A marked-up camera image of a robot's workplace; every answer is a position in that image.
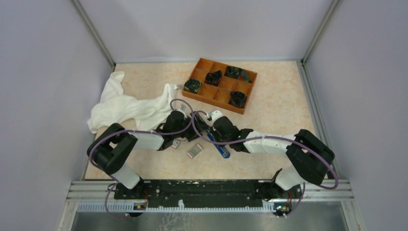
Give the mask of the red white staple box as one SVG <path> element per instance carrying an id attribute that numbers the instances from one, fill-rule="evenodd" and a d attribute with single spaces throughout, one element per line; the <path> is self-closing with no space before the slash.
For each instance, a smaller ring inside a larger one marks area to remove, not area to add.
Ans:
<path id="1" fill-rule="evenodd" d="M 172 147 L 173 149 L 177 149 L 179 145 L 180 145 L 180 141 L 174 140 L 174 141 L 172 142 L 171 147 Z"/>

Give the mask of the silver staple strip tray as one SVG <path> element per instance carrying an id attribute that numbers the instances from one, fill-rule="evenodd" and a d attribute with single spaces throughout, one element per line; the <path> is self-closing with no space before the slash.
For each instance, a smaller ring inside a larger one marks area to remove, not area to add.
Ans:
<path id="1" fill-rule="evenodd" d="M 202 150 L 203 150 L 203 147 L 197 143 L 193 147 L 191 147 L 186 152 L 186 154 L 190 159 L 194 159 Z"/>

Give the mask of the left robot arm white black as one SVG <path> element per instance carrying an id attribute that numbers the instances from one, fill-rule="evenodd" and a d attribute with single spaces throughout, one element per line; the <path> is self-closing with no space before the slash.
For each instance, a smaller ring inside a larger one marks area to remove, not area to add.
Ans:
<path id="1" fill-rule="evenodd" d="M 125 129 L 113 123 L 87 149 L 92 165 L 125 186 L 132 199 L 143 196 L 143 179 L 126 164 L 133 150 L 163 151 L 173 145 L 174 140 L 193 141 L 207 132 L 209 125 L 199 115 L 186 115 L 180 110 L 170 113 L 165 122 L 152 131 Z"/>

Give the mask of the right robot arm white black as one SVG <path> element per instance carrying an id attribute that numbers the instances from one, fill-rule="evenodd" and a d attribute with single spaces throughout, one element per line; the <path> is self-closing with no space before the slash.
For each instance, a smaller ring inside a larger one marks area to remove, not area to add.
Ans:
<path id="1" fill-rule="evenodd" d="M 335 154 L 306 129 L 292 136 L 273 136 L 253 129 L 238 129 L 226 117 L 213 119 L 211 132 L 221 146 L 237 152 L 271 154 L 286 157 L 291 166 L 279 169 L 269 184 L 258 192 L 263 199 L 284 198 L 289 191 L 304 182 L 320 185 L 329 171 Z"/>

